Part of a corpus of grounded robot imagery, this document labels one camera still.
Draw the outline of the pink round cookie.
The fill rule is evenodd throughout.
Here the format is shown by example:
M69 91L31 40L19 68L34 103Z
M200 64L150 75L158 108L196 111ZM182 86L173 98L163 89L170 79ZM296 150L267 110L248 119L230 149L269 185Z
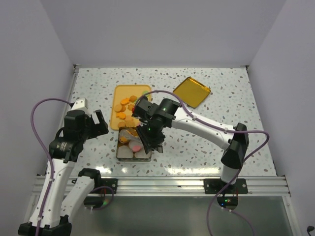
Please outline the pink round cookie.
M139 152L142 149L142 147L140 145L134 145L131 150L133 152Z

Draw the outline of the orange flower cookie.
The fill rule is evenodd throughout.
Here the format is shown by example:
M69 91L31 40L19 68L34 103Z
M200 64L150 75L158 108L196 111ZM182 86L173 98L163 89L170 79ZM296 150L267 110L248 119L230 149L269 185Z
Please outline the orange flower cookie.
M124 137L124 136L122 136L122 137L119 138L119 141L120 141L120 143L125 144L125 143L129 142L129 139Z

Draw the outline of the gold tin lid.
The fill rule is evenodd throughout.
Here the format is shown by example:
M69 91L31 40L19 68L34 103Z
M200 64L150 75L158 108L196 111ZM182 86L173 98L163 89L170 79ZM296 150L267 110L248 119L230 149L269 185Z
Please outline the gold tin lid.
M211 89L192 77L184 79L174 90L184 103L197 108L210 94Z

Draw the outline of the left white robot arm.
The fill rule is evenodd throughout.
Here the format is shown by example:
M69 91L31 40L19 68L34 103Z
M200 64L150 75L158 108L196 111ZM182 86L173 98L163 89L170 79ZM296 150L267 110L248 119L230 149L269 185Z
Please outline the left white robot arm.
M86 140L109 132L101 110L95 111L98 123L83 110L71 110L64 117L64 126L49 145L49 167L32 216L20 225L20 236L68 236L72 217L86 196L101 190L102 180L96 169L83 168L77 181L65 195L70 174Z

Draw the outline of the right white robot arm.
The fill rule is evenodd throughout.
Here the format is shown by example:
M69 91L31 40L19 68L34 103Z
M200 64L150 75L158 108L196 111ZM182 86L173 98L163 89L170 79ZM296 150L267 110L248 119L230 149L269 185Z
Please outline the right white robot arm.
M146 153L155 150L163 152L164 128L174 128L192 133L217 145L223 150L223 164L219 181L221 191L232 192L237 187L238 171L243 166L249 145L247 127L242 123L226 125L205 117L197 117L182 104L165 98L160 104L151 103L147 98L139 99L133 110L142 125L136 128Z

